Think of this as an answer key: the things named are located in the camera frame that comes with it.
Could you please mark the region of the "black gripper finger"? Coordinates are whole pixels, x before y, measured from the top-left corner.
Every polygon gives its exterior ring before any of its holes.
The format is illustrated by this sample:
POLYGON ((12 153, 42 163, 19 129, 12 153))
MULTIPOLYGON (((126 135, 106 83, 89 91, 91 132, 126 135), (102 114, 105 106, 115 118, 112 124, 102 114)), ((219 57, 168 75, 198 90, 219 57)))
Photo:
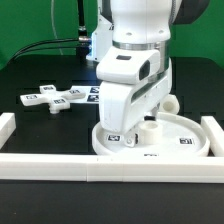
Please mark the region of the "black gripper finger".
POLYGON ((125 137, 125 145, 128 147, 134 147, 138 143, 138 135, 131 133, 125 137))

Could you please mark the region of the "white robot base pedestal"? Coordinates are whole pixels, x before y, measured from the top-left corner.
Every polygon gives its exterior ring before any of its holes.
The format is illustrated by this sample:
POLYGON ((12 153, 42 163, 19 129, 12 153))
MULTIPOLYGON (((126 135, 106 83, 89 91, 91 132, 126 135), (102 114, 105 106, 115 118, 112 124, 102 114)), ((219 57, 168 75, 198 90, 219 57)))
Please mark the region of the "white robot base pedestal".
POLYGON ((97 26, 91 34, 89 61, 100 62, 112 46, 113 21, 110 0, 97 0, 97 26))

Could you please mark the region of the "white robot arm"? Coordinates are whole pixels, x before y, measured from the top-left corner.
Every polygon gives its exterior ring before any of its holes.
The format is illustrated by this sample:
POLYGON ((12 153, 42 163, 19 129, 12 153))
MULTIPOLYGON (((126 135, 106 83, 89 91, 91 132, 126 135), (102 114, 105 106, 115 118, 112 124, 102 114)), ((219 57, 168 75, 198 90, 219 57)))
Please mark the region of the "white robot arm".
POLYGON ((170 26, 191 24, 210 0, 111 0, 112 46, 97 66, 100 125, 108 137, 134 146, 137 127, 170 93, 170 26))

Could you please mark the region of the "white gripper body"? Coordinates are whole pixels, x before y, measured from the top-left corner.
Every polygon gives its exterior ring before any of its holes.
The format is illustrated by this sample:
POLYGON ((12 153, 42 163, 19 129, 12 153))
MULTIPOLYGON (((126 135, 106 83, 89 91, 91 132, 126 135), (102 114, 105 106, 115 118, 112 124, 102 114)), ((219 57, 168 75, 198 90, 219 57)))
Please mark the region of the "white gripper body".
POLYGON ((101 127, 110 133, 128 133, 170 92, 172 68, 159 70, 149 60, 102 60, 98 64, 101 127))

